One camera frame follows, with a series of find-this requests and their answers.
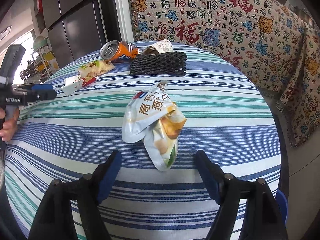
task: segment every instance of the table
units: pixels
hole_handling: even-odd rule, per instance
[[[144,49],[152,42],[137,42]],[[66,97],[64,78],[99,52],[55,73],[47,83],[53,101],[21,110],[19,128],[7,147],[5,179],[9,202],[28,235],[37,207],[53,179],[72,181],[91,173],[114,149],[123,165],[109,197],[99,207],[114,239],[202,239],[218,210],[194,164],[203,149],[224,172],[240,179],[264,178],[275,195],[280,176],[280,147],[271,112],[255,86],[219,57],[186,45],[187,75],[130,76],[129,64]],[[179,135],[178,157],[167,172],[155,169],[141,142],[124,143],[121,124],[130,98],[145,87],[170,80],[167,92],[188,118]],[[238,239],[245,201],[240,201],[232,239]],[[85,239],[76,202],[73,216]]]

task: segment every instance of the tiled floor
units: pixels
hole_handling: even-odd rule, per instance
[[[320,129],[297,148],[290,148],[284,116],[274,101],[265,98],[271,111],[278,115],[286,141],[289,162],[289,240],[300,240],[320,209]]]

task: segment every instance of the refrigerator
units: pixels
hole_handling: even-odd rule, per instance
[[[115,0],[42,0],[53,53],[60,68],[121,40]]]

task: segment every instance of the blue bucket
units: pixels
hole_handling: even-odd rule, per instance
[[[286,224],[287,218],[288,218],[288,201],[285,195],[279,189],[277,190],[277,193],[276,193],[276,201],[280,208],[282,221],[284,224]]]

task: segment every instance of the white wall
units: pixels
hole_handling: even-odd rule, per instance
[[[33,29],[31,9],[33,0],[15,0],[0,23],[0,32],[11,27],[10,33],[0,40],[0,53],[23,34]]]

